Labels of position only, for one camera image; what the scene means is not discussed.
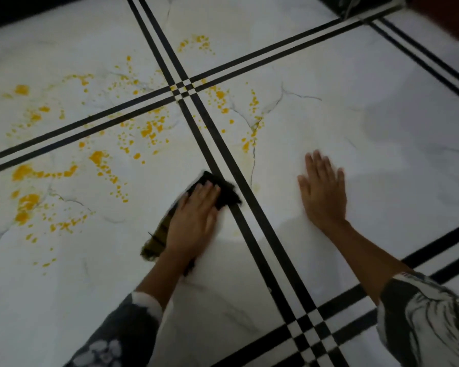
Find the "white marble floor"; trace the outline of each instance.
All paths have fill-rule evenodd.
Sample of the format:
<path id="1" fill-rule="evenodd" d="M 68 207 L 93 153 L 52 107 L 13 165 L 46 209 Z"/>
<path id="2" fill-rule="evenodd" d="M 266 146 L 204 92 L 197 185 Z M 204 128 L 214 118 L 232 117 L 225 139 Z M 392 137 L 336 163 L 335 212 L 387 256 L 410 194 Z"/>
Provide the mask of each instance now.
<path id="1" fill-rule="evenodd" d="M 202 170 L 244 203 L 150 365 L 397 366 L 296 184 L 323 150 L 356 228 L 459 292 L 459 42 L 393 5 L 343 22 L 317 0 L 82 0 L 1 28 L 0 367 L 65 363 Z"/>

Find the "marble tile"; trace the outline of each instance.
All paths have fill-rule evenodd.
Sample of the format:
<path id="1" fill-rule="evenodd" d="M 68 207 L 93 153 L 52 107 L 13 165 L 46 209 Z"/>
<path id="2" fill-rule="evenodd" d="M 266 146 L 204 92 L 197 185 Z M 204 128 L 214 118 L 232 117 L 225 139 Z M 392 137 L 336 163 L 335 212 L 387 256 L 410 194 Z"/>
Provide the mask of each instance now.
<path id="1" fill-rule="evenodd" d="M 349 220 L 398 258 L 459 226 L 459 98 L 372 29 L 200 95 L 318 304 L 357 280 L 303 213 L 307 151 L 345 167 Z"/>
<path id="2" fill-rule="evenodd" d="M 81 0 L 0 28 L 0 151 L 166 82 L 126 0 Z"/>
<path id="3" fill-rule="evenodd" d="M 459 41 L 447 31 L 408 9 L 387 16 L 386 19 L 459 72 Z"/>
<path id="4" fill-rule="evenodd" d="M 148 232 L 203 169 L 171 104 L 1 172 L 0 366 L 62 365 L 152 268 Z M 152 365 L 211 365 L 282 325 L 237 229 L 224 212 Z"/>
<path id="5" fill-rule="evenodd" d="M 336 18 L 319 0 L 147 0 L 191 77 Z"/>

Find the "hand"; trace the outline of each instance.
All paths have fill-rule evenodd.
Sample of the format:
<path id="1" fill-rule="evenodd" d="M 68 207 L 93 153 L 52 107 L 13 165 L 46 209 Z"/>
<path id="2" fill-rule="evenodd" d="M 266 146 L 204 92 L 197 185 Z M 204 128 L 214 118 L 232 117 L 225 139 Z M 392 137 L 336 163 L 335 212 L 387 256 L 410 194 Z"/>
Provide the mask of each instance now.
<path id="1" fill-rule="evenodd" d="M 302 204 L 309 220 L 327 234 L 329 229 L 346 222 L 345 175 L 342 168 L 335 174 L 330 159 L 322 159 L 318 150 L 313 156 L 306 154 L 305 159 L 308 177 L 298 176 Z"/>
<path id="2" fill-rule="evenodd" d="M 214 204 L 220 191 L 219 186 L 207 182 L 204 186 L 197 184 L 190 197 L 185 193 L 170 222 L 166 252 L 188 263 L 206 249 L 218 218 Z"/>

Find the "floral print sleeve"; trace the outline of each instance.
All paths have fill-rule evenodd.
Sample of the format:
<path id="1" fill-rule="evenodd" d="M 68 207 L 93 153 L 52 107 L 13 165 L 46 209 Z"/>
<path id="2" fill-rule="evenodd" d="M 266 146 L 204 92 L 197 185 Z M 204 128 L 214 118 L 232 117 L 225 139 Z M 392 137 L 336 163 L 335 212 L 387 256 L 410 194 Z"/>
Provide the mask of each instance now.
<path id="1" fill-rule="evenodd" d="M 129 294 L 65 367 L 145 367 L 162 315 L 152 296 Z"/>
<path id="2" fill-rule="evenodd" d="M 459 296 L 420 273 L 386 284 L 377 309 L 381 342 L 402 366 L 459 367 Z"/>

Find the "person's left hand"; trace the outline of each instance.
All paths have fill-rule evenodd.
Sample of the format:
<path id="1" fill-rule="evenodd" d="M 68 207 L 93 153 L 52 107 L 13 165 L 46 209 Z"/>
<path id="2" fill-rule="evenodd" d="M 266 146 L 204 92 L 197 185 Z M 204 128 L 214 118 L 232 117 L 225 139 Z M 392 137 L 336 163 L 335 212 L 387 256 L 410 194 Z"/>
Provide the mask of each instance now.
<path id="1" fill-rule="evenodd" d="M 218 210 L 214 204 L 220 191 L 210 182 L 197 184 L 190 197 L 186 193 L 179 200 L 168 228 L 166 252 L 187 261 L 204 252 L 216 226 Z"/>

